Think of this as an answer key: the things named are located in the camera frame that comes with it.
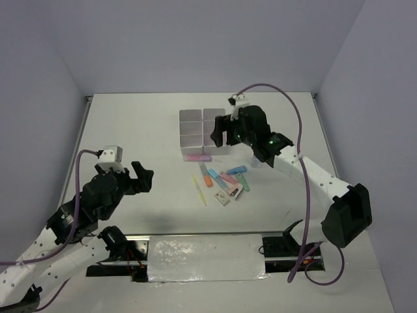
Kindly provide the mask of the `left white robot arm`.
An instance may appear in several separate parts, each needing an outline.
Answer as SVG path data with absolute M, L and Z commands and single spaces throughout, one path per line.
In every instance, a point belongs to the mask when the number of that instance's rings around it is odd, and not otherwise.
M 101 261 L 143 261 L 146 254 L 116 226 L 108 226 L 83 243 L 84 237 L 109 220 L 124 196 L 150 192 L 154 172 L 131 163 L 135 178 L 118 163 L 97 174 L 79 196 L 64 203 L 48 219 L 33 244 L 1 273 L 1 311 L 36 312 L 40 300 L 79 271 Z

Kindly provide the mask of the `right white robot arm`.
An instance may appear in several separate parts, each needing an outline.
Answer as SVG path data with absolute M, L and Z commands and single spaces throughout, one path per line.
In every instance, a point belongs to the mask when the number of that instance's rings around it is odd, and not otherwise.
M 306 218 L 308 241 L 324 241 L 345 248 L 373 222 L 368 189 L 334 177 L 297 150 L 281 133 L 273 132 L 258 106 L 239 107 L 214 120 L 210 135 L 216 147 L 245 144 L 255 157 L 309 190 L 326 215 L 322 221 Z

